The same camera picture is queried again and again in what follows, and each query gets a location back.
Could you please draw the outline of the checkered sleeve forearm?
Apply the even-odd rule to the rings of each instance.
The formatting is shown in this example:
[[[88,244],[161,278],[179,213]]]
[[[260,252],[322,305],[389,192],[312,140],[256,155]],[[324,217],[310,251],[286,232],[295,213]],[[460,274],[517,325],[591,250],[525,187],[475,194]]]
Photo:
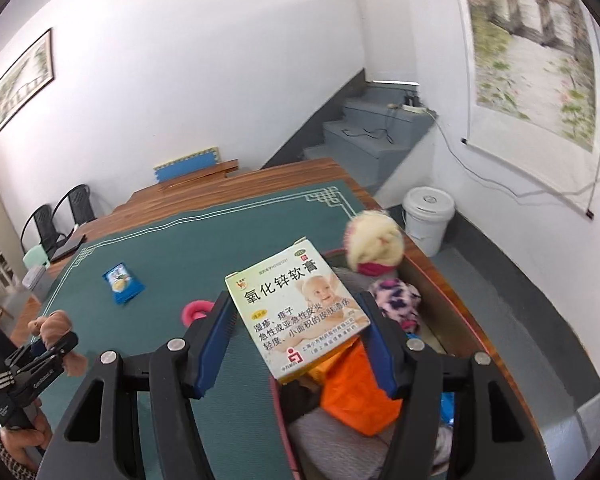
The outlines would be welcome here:
[[[12,456],[10,456],[4,448],[0,436],[0,459],[9,472],[18,480],[34,480],[36,473],[30,471],[27,467],[18,464]]]

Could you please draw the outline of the person left hand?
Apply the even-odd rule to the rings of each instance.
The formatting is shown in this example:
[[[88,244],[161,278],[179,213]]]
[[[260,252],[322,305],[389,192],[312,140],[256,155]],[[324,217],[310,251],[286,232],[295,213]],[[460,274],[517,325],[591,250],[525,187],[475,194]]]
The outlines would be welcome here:
[[[2,428],[0,436],[5,450],[18,464],[27,467],[30,471],[37,472],[38,464],[32,460],[28,449],[42,448],[46,450],[52,440],[53,431],[46,415],[41,410],[42,401],[36,399],[34,405],[35,418],[32,429]]]

